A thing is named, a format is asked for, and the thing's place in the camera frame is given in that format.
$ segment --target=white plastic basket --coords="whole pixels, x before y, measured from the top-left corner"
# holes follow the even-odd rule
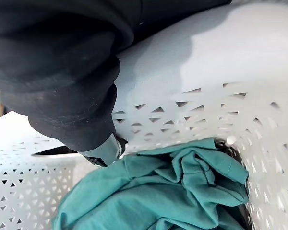
[[[288,6],[191,16],[120,55],[113,112],[127,152],[234,136],[250,172],[254,230],[288,230]],[[51,229],[62,197],[95,169],[27,117],[0,119],[0,230]]]

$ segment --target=green cloth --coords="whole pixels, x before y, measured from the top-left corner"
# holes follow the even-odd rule
[[[53,230],[242,230],[223,205],[248,201],[247,171],[213,139],[124,157],[87,175]]]

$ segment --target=black hoodie sleeve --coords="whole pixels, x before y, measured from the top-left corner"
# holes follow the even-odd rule
[[[0,0],[1,100],[42,134],[76,151],[92,150],[115,132],[115,54],[135,38],[226,3]]]

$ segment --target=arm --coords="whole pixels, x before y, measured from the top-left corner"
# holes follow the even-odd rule
[[[225,3],[0,0],[1,99],[29,116],[42,134],[76,151],[93,150],[115,133],[115,54],[134,36],[141,40],[169,22]]]

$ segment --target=teal fabric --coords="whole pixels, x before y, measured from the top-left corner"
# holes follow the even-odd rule
[[[247,171],[213,139],[124,157],[87,175],[53,230],[242,230],[225,210],[248,201]]]

